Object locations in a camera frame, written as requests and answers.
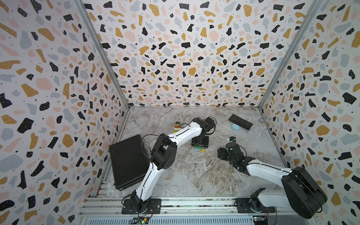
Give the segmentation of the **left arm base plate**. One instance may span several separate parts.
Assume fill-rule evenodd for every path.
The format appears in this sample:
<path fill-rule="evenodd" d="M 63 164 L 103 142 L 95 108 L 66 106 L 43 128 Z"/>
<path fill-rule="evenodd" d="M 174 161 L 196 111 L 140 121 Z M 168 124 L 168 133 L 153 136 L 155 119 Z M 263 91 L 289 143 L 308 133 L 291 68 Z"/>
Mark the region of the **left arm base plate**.
<path fill-rule="evenodd" d="M 161 211 L 162 200 L 160 198 L 150 198 L 145 202 L 132 199 L 124 200 L 121 213 L 124 215 L 130 214 L 159 214 Z"/>

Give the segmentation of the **aluminium front rail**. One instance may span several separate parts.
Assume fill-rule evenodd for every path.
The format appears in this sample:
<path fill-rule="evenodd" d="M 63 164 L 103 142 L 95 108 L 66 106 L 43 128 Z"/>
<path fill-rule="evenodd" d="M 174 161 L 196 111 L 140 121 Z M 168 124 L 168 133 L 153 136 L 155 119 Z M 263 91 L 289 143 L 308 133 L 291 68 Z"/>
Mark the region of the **aluminium front rail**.
<path fill-rule="evenodd" d="M 78 225 L 320 225 L 317 215 L 305 219 L 291 209 L 253 212 L 240 197 L 157 197 L 143 213 L 130 200 L 87 198 Z"/>

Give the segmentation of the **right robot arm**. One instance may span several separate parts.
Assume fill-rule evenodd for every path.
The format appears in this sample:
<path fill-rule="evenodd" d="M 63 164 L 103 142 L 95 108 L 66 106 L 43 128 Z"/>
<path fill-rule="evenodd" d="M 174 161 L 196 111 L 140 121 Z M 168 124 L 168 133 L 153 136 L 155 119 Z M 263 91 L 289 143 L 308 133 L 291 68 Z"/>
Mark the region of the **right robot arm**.
<path fill-rule="evenodd" d="M 245 156 L 243 148 L 229 142 L 217 150 L 219 159 L 229 162 L 238 172 L 259 177 L 280 187 L 279 190 L 259 188 L 250 195 L 247 205 L 255 213 L 268 208 L 292 209 L 299 216 L 310 219 L 323 209 L 328 197 L 305 168 L 282 168 Z"/>

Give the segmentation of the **black flat pouch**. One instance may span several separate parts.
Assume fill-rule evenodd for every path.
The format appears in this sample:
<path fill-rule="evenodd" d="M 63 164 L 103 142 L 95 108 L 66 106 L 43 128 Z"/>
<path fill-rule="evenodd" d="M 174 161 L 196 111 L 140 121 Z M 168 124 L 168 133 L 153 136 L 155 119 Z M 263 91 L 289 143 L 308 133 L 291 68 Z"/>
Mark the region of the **black flat pouch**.
<path fill-rule="evenodd" d="M 232 122 L 233 124 L 236 124 L 246 130 L 250 130 L 251 127 L 253 126 L 253 123 L 251 123 L 235 114 L 232 114 L 228 120 L 230 122 Z"/>

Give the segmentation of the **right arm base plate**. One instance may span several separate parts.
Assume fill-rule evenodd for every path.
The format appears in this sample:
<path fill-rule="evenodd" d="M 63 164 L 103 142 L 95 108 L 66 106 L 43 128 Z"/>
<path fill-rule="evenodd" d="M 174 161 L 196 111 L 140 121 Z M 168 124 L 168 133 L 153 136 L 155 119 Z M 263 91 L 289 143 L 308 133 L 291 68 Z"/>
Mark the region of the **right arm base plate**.
<path fill-rule="evenodd" d="M 236 198 L 233 204 L 238 213 L 275 213 L 275 207 L 264 207 L 251 198 Z"/>

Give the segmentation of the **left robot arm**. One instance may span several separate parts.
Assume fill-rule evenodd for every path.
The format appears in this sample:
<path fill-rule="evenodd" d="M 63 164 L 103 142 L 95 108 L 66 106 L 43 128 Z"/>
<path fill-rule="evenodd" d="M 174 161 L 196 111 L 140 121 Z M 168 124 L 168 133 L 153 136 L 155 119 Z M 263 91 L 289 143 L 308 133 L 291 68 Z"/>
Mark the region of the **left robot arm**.
<path fill-rule="evenodd" d="M 188 141 L 195 140 L 202 144 L 207 136 L 214 133 L 216 121 L 213 117 L 194 118 L 187 126 L 173 134 L 160 134 L 151 150 L 150 164 L 140 186 L 132 192 L 131 202 L 139 213 L 144 212 L 152 196 L 152 192 L 161 174 L 175 162 L 179 147 Z"/>

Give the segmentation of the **light blue round object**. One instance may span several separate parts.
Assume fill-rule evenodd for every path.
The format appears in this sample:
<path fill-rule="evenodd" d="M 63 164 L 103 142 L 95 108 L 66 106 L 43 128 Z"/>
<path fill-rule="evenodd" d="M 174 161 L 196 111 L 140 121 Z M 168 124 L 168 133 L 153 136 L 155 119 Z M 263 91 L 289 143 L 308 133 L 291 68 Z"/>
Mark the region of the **light blue round object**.
<path fill-rule="evenodd" d="M 233 130 L 239 130 L 239 129 L 240 129 L 240 126 L 237 125 L 237 124 L 232 124 L 232 129 L 233 129 Z"/>

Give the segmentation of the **black case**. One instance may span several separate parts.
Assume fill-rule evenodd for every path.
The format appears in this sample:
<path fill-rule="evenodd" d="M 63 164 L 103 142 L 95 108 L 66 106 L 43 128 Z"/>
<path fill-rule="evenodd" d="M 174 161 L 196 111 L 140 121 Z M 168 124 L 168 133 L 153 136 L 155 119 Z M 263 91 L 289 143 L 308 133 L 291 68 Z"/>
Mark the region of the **black case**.
<path fill-rule="evenodd" d="M 109 147 L 114 186 L 121 191 L 141 182 L 149 168 L 142 137 L 136 135 Z"/>

